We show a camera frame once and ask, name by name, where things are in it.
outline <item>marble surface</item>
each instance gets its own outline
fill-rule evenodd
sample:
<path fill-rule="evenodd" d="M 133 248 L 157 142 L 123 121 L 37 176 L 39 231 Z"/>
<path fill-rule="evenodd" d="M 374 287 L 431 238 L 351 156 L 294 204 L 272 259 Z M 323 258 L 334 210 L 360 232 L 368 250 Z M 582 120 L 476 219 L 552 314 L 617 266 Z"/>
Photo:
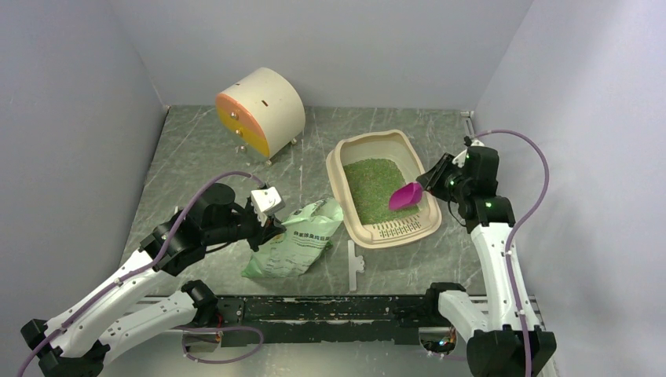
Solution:
<path fill-rule="evenodd" d="M 221 130 L 212 106 L 173 106 L 146 177 L 132 224 L 124 262 L 152 229 L 169 219 L 175 206 L 184 206 L 196 190 L 214 175 L 245 170 L 274 185 L 287 202 L 279 214 L 324 197 L 332 197 L 324 159 L 342 139 L 370 131 L 399 129 L 405 132 L 424 167 L 429 169 L 444 152 L 463 148 L 465 132 L 458 112 L 394 108 L 306 108 L 306 129 L 297 145 L 283 148 L 273 165 L 257 163 L 242 152 Z M 244 203 L 254 188 L 245 178 L 229 178 L 236 202 Z M 365 250 L 365 272 L 358 274 L 359 295 L 421 294 L 430 283 L 461 283 L 471 294 L 485 293 L 481 265 L 465 230 L 441 205 L 442 225 L 431 236 L 402 247 Z M 344 224 L 332 237 L 334 247 L 302 276 L 250 280 L 240 271 L 252 251 L 244 241 L 210 254 L 176 278 L 159 286 L 153 295 L 170 295 L 184 282 L 201 279 L 219 295 L 344 295 L 349 294 Z"/>

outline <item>beige litter tray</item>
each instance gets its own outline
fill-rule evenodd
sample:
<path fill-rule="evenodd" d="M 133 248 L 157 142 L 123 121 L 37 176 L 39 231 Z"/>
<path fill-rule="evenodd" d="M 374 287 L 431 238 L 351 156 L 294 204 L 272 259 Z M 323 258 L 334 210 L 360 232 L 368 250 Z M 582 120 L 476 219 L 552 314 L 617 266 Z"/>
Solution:
<path fill-rule="evenodd" d="M 364 159 L 393 161 L 407 183 L 415 181 L 426 172 L 409 139 L 399 130 L 362 134 L 342 140 L 335 146 L 326 158 L 328 179 L 331 181 L 333 195 L 345 213 L 347 232 L 356 244 L 368 249 L 399 246 L 429 236 L 439 228 L 441 211 L 435 198 L 426 193 L 418 204 L 417 214 L 378 224 L 362 225 L 342 167 Z"/>

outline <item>purple hose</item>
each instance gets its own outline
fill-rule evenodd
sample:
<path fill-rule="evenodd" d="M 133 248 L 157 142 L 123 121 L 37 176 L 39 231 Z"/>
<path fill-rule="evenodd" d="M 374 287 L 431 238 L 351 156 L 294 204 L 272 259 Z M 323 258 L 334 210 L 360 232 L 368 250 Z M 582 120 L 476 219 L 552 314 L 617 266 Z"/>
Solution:
<path fill-rule="evenodd" d="M 504 254 L 507 261 L 507 271 L 509 272 L 509 281 L 511 283 L 511 290 L 513 291 L 514 300 L 516 301 L 516 309 L 520 313 L 520 311 L 522 310 L 522 300 L 520 298 L 520 295 L 518 294 L 518 283 L 516 283 L 516 276 L 514 275 L 514 266 L 513 263 L 511 262 L 511 256 L 509 254 L 509 250 L 511 249 L 511 243 L 514 241 L 514 236 L 516 235 L 518 229 L 525 223 L 525 221 L 527 221 L 527 219 L 530 216 L 532 216 L 534 211 L 536 211 L 536 208 L 539 208 L 539 205 L 541 205 L 541 202 L 543 201 L 543 198 L 546 195 L 546 191 L 548 190 L 548 184 L 550 183 L 551 180 L 551 172 L 548 169 L 548 161 L 546 161 L 546 156 L 543 155 L 543 152 L 541 152 L 539 146 L 536 145 L 536 143 L 532 141 L 529 137 L 526 137 L 525 135 L 512 130 L 490 130 L 476 134 L 475 137 L 482 137 L 490 134 L 509 134 L 520 137 L 522 140 L 527 141 L 527 143 L 530 146 L 532 146 L 532 148 L 534 148 L 536 154 L 538 154 L 539 158 L 541 159 L 541 163 L 543 164 L 543 188 L 541 189 L 541 193 L 539 194 L 539 199 L 536 200 L 534 205 L 527 211 L 525 216 L 523 216 L 520 220 L 518 220 L 518 222 L 516 222 L 516 225 L 514 225 L 511 232 L 509 232 L 509 237 L 507 238 L 507 242 L 504 245 L 504 251 L 505 251 Z M 520 314 L 519 318 L 522 327 L 523 343 L 525 344 L 525 377 L 530 377 L 532 375 L 532 351 L 529 344 L 527 320 L 525 319 L 525 314 Z"/>
<path fill-rule="evenodd" d="M 258 328 L 251 328 L 248 326 L 232 326 L 228 328 L 187 328 L 185 326 L 178 326 L 175 328 L 176 330 L 182 330 L 182 331 L 190 331 L 190 332 L 206 332 L 206 333 L 216 333 L 222 331 L 224 332 L 231 332 L 231 331 L 252 331 L 256 332 L 259 335 L 259 344 L 255 348 L 252 349 L 252 351 L 245 353 L 242 356 L 234 357 L 233 359 L 228 359 L 228 360 L 204 360 L 204 359 L 199 359 L 198 357 L 194 357 L 190 355 L 187 352 L 187 348 L 185 347 L 185 337 L 183 337 L 183 340 L 181 342 L 182 347 L 183 347 L 183 355 L 187 357 L 191 361 L 196 361 L 197 363 L 201 364 L 231 364 L 235 363 L 237 361 L 241 361 L 242 359 L 247 359 L 248 357 L 254 355 L 259 351 L 259 349 L 262 347 L 264 344 L 264 333 L 259 330 Z"/>
<path fill-rule="evenodd" d="M 183 208 L 183 211 L 181 212 L 181 214 L 178 215 L 178 217 L 176 218 L 176 222 L 175 222 L 174 225 L 171 227 L 171 230 L 169 230 L 169 235 L 166 237 L 166 240 L 165 240 L 164 243 L 162 244 L 162 248 L 159 249 L 159 253 L 157 253 L 157 255 L 156 255 L 155 258 L 152 260 L 152 262 L 148 263 L 147 265 L 144 265 L 143 267 L 140 267 L 140 268 L 138 268 L 138 269 L 135 269 L 134 271 L 130 271 L 130 272 L 128 272 L 127 274 L 121 276 L 121 277 L 119 278 L 120 282 L 122 283 L 123 281 L 128 280 L 128 279 L 130 279 L 130 278 L 132 278 L 132 277 L 138 275 L 139 273 L 143 273 L 145 270 L 147 270 L 147 269 L 151 269 L 152 267 L 154 267 L 155 265 L 157 265 L 157 263 L 159 263 L 159 260 L 162 259 L 162 257 L 163 257 L 163 256 L 165 255 L 165 253 L 167 252 L 167 248 L 169 247 L 169 243 L 171 243 L 171 240 L 174 238 L 174 234 L 176 234 L 176 230 L 178 230 L 178 227 L 181 226 L 181 223 L 185 220 L 185 216 L 187 215 L 187 213 L 189 212 L 189 210 L 192 209 L 192 207 L 194 206 L 194 203 L 198 200 L 198 198 L 203 194 L 203 192 L 205 192 L 205 191 L 206 191 L 209 187 L 211 187 L 215 182 L 221 180 L 222 178 L 230 177 L 230 176 L 232 176 L 232 175 L 239 175 L 239 176 L 242 176 L 242 177 L 251 178 L 251 179 L 253 179 L 254 181 L 256 181 L 260 186 L 263 186 L 263 185 L 264 185 L 264 182 L 263 182 L 261 179 L 255 177 L 255 176 L 252 175 L 252 174 L 245 173 L 244 171 L 229 171 L 229 172 L 227 172 L 227 173 L 220 174 L 220 175 L 218 175 L 217 177 L 212 178 L 211 180 L 209 180 L 208 182 L 206 182 L 206 184 L 203 185 L 203 186 L 199 189 L 199 191 L 197 191 L 196 194 L 194 194 L 194 196 L 189 200 L 189 203 L 187 203 L 187 205 L 185 206 L 185 208 Z M 28 358 L 23 362 L 23 364 L 21 365 L 21 367 L 20 367 L 18 373 L 16 374 L 16 377 L 21 377 L 21 376 L 23 376 L 23 374 L 25 373 L 25 370 L 26 370 L 27 366 L 30 364 L 30 362 L 32 361 L 32 359 L 35 358 L 35 356 L 37 355 L 37 353 L 39 353 L 39 351 L 41 351 L 42 348 L 44 348 L 44 346 L 45 346 L 46 344 L 48 344 L 48 343 L 50 343 L 52 340 L 54 340 L 54 339 L 55 339 L 55 338 L 56 338 L 61 332 L 63 332 L 63 330 L 66 330 L 68 327 L 70 327 L 71 324 L 73 324 L 74 321 L 75 321 L 77 318 L 79 318 L 79 317 L 80 317 L 82 314 L 84 314 L 84 313 L 85 313 L 85 312 L 86 312 L 91 306 L 93 306 L 93 305 L 95 304 L 95 302 L 99 301 L 100 298 L 104 297 L 104 295 L 106 295 L 110 290 L 112 290 L 113 288 L 115 288 L 115 287 L 117 287 L 117 286 L 118 286 L 118 284 L 116 284 L 116 283 L 111 283 L 111 284 L 107 285 L 106 287 L 102 288 L 102 289 L 101 289 L 99 292 L 97 292 L 93 297 L 91 297 L 88 301 L 86 301 L 86 303 L 84 303 L 84 304 L 83 304 L 78 310 L 76 310 L 76 311 L 75 311 L 75 312 L 74 312 L 74 313 L 73 313 L 73 314 L 72 314 L 67 320 L 65 320 L 65 322 L 63 322 L 63 323 L 60 325 L 60 329 L 55 330 L 54 332 L 52 332 L 51 334 L 49 334 L 49 336 L 47 336 L 46 339 L 42 340 L 42 341 L 41 341 L 41 342 L 35 347 L 35 349 L 32 350 L 32 352 L 30 353 L 30 355 L 28 356 Z"/>

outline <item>purple cable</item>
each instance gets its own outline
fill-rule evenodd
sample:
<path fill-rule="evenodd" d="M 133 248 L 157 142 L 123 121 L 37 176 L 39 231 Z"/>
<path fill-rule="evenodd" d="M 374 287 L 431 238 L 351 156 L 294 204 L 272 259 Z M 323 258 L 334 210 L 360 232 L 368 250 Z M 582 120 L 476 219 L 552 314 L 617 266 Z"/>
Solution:
<path fill-rule="evenodd" d="M 518 293 L 518 283 L 516 282 L 516 276 L 514 275 L 514 266 L 513 263 L 511 262 L 511 255 L 509 254 L 509 250 L 511 249 L 511 243 L 514 240 L 514 236 L 516 235 L 518 229 L 525 223 L 525 221 L 527 221 L 527 219 L 530 216 L 532 216 L 532 214 L 534 214 L 534 211 L 536 211 L 536 209 L 539 208 L 539 205 L 541 205 L 543 198 L 546 196 L 546 191 L 548 190 L 548 184 L 551 181 L 551 172 L 548 169 L 548 161 L 546 161 L 546 156 L 543 155 L 543 152 L 541 152 L 539 146 L 536 145 L 536 143 L 532 141 L 529 137 L 526 137 L 525 135 L 512 130 L 490 130 L 476 134 L 474 137 L 483 137 L 490 134 L 509 134 L 520 137 L 522 140 L 527 141 L 527 143 L 536 151 L 536 154 L 539 155 L 539 158 L 541 158 L 541 163 L 543 164 L 543 188 L 541 189 L 541 193 L 539 194 L 539 199 L 536 200 L 534 205 L 527 211 L 525 216 L 523 216 L 520 220 L 518 220 L 518 222 L 516 222 L 516 225 L 514 225 L 511 232 L 509 232 L 507 242 L 504 245 L 504 252 L 505 252 L 504 254 L 507 261 L 507 271 L 509 272 L 509 281 L 511 283 L 511 290 L 513 291 L 514 300 L 516 301 L 516 309 L 520 313 L 522 310 L 522 300 L 520 298 L 520 294 Z M 531 377 L 532 350 L 529 344 L 527 320 L 525 319 L 525 314 L 520 314 L 519 318 L 522 327 L 523 343 L 525 344 L 525 377 Z"/>
<path fill-rule="evenodd" d="M 167 248 L 169 247 L 169 243 L 171 243 L 171 240 L 174 238 L 174 234 L 176 234 L 176 231 L 178 230 L 178 227 L 181 226 L 181 223 L 185 220 L 185 216 L 187 215 L 189 210 L 192 209 L 192 207 L 194 206 L 194 203 L 198 200 L 198 198 L 203 194 L 203 192 L 205 192 L 215 182 L 221 180 L 222 178 L 230 177 L 232 175 L 239 175 L 239 176 L 242 176 L 242 177 L 251 178 L 254 181 L 256 181 L 260 186 L 264 185 L 264 182 L 261 179 L 255 177 L 252 174 L 245 173 L 244 171 L 229 171 L 227 173 L 220 174 L 217 177 L 212 178 L 211 180 L 206 182 L 206 184 L 203 185 L 199 189 L 199 191 L 197 191 L 196 194 L 194 194 L 194 196 L 189 200 L 189 203 L 187 203 L 185 208 L 183 208 L 183 211 L 181 212 L 181 214 L 178 215 L 178 217 L 176 218 L 176 222 L 174 223 L 174 225 L 169 230 L 169 235 L 166 237 L 166 240 L 162 244 L 162 248 L 159 249 L 159 253 L 157 253 L 157 255 L 152 260 L 152 262 L 148 263 L 147 265 L 144 265 L 143 267 L 135 269 L 134 271 L 130 271 L 127 274 L 121 276 L 119 278 L 120 282 L 122 283 L 123 281 L 128 280 L 128 279 L 130 279 L 130 278 L 132 278 L 132 277 L 134 277 L 134 276 L 136 276 L 140 273 L 143 273 L 145 270 L 151 269 L 152 267 L 157 265 L 157 263 L 159 263 L 159 260 L 162 259 L 162 257 L 167 252 Z M 86 303 L 84 303 L 78 310 L 76 310 L 71 316 L 69 316 L 69 318 L 67 320 L 65 320 L 65 322 L 63 322 L 60 325 L 60 329 L 55 330 L 54 332 L 49 334 L 49 336 L 47 336 L 46 339 L 42 340 L 35 347 L 35 349 L 32 350 L 32 352 L 27 357 L 27 359 L 23 362 L 23 364 L 21 365 L 18 373 L 16 374 L 16 377 L 22 377 L 23 376 L 27 366 L 30 364 L 32 359 L 35 358 L 35 356 L 37 356 L 37 353 L 39 353 L 39 351 L 41 351 L 42 348 L 44 348 L 44 346 L 46 346 L 46 344 L 48 344 L 52 340 L 54 340 L 60 333 L 63 332 L 63 330 L 66 330 L 67 328 L 69 328 L 71 326 L 71 324 L 73 324 L 74 321 L 77 318 L 79 318 L 88 309 L 90 309 L 90 307 L 93 306 L 95 304 L 95 302 L 99 301 L 100 298 L 104 297 L 104 295 L 106 295 L 109 291 L 111 291 L 113 288 L 115 288 L 117 286 L 118 286 L 118 284 L 116 284 L 116 283 L 110 283 L 106 287 L 102 288 L 93 297 L 91 297 L 88 301 L 86 301 Z"/>
<path fill-rule="evenodd" d="M 204 359 L 199 359 L 198 357 L 194 357 L 190 355 L 187 352 L 187 348 L 185 347 L 185 337 L 183 337 L 181 344 L 183 347 L 183 356 L 187 357 L 191 361 L 196 361 L 197 363 L 201 364 L 231 364 L 235 363 L 237 361 L 241 361 L 242 359 L 247 359 L 248 357 L 254 355 L 259 351 L 259 349 L 262 347 L 264 344 L 264 333 L 259 330 L 258 328 L 251 328 L 249 326 L 232 326 L 229 328 L 187 328 L 185 326 L 178 326 L 175 328 L 176 330 L 182 330 L 182 331 L 190 331 L 190 332 L 205 332 L 205 333 L 217 333 L 217 332 L 231 332 L 231 331 L 252 331 L 255 332 L 259 335 L 259 344 L 255 348 L 252 349 L 252 351 L 245 353 L 242 356 L 234 357 L 233 359 L 228 359 L 228 360 L 204 360 Z"/>

